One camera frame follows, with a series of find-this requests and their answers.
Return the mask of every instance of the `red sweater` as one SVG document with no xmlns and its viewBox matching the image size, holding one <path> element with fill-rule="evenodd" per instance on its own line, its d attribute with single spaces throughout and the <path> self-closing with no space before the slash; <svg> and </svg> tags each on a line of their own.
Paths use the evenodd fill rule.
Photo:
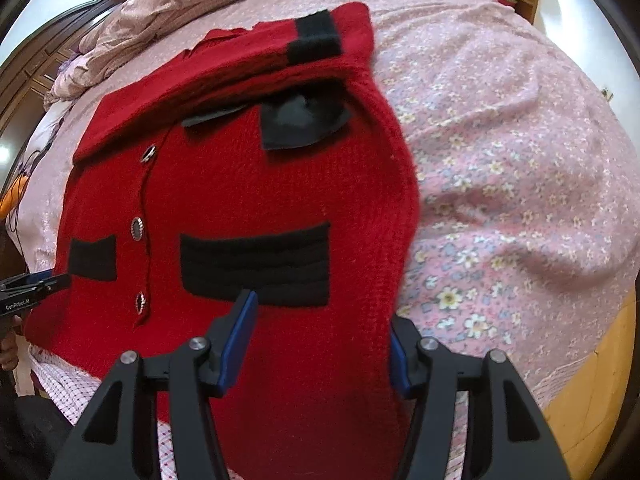
<svg viewBox="0 0 640 480">
<path fill-rule="evenodd" d="M 260 302 L 237 386 L 212 402 L 228 466 L 246 480 L 390 480 L 406 434 L 387 361 L 417 184 L 371 78 L 367 7 L 330 16 L 334 35 L 318 20 L 213 30 L 103 98 L 58 234 L 55 271 L 72 287 L 26 327 L 104 377 L 127 349 L 153 356 L 203 334 L 236 286 L 255 285 L 271 304 Z M 261 103 L 327 79 L 343 88 L 346 125 L 313 146 L 265 150 L 278 120 Z M 236 104 L 248 106 L 181 125 Z M 273 258 L 281 267 L 265 273 Z"/>
</svg>

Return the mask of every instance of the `screw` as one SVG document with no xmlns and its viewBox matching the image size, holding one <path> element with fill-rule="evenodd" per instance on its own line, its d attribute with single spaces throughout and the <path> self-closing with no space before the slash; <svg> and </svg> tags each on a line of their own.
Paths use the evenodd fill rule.
<svg viewBox="0 0 640 480">
<path fill-rule="evenodd" d="M 120 362 L 126 365 L 130 365 L 132 363 L 135 363 L 137 358 L 138 354 L 133 350 L 129 350 L 124 352 L 124 354 L 120 356 Z"/>
<path fill-rule="evenodd" d="M 438 341 L 433 337 L 423 337 L 420 339 L 420 346 L 423 350 L 434 351 L 438 348 Z"/>
<path fill-rule="evenodd" d="M 209 344 L 209 342 L 205 338 L 194 337 L 189 341 L 189 348 L 191 348 L 191 350 L 202 350 L 207 347 L 207 344 Z"/>
<path fill-rule="evenodd" d="M 489 359 L 494 363 L 501 364 L 507 360 L 507 354 L 500 349 L 494 349 L 489 352 Z"/>
</svg>

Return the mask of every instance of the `button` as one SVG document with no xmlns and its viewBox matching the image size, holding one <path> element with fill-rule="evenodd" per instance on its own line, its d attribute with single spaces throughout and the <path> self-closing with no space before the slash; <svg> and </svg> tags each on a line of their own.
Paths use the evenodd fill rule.
<svg viewBox="0 0 640 480">
<path fill-rule="evenodd" d="M 142 164 L 149 162 L 152 158 L 154 158 L 155 154 L 156 154 L 156 145 L 152 144 L 146 149 L 146 152 L 142 155 L 140 162 L 142 162 Z"/>
<path fill-rule="evenodd" d="M 145 232 L 145 225 L 142 223 L 142 218 L 140 218 L 139 216 L 136 216 L 132 221 L 131 221 L 131 237 L 139 242 L 140 240 L 142 240 L 142 235 Z"/>
<path fill-rule="evenodd" d="M 136 312 L 139 316 L 145 311 L 146 307 L 146 297 L 142 292 L 139 292 L 136 296 Z"/>
</svg>

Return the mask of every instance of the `wooden headboard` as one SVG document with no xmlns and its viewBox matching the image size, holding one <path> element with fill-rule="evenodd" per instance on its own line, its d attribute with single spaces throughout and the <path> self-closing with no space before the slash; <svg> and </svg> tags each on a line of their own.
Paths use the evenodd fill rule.
<svg viewBox="0 0 640 480">
<path fill-rule="evenodd" d="M 10 158 L 0 165 L 2 194 L 9 176 L 44 115 L 43 99 L 60 65 L 77 51 L 80 40 L 126 0 L 94 0 L 69 9 L 26 38 L 0 66 L 0 146 Z M 20 253 L 0 222 L 0 279 L 23 272 Z"/>
</svg>

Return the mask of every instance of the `bed sheet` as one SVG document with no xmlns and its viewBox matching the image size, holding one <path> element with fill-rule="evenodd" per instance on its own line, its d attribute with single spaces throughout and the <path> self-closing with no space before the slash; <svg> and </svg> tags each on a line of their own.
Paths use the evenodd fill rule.
<svg viewBox="0 0 640 480">
<path fill-rule="evenodd" d="M 370 7 L 374 78 L 420 186 L 399 312 L 455 351 L 503 348 L 546 406 L 596 347 L 638 273 L 639 165 L 593 83 L 495 0 L 241 0 L 188 23 L 69 112 L 20 206 L 27 263 L 54 263 L 71 158 L 103 95 L 212 28 L 349 1 Z"/>
</svg>

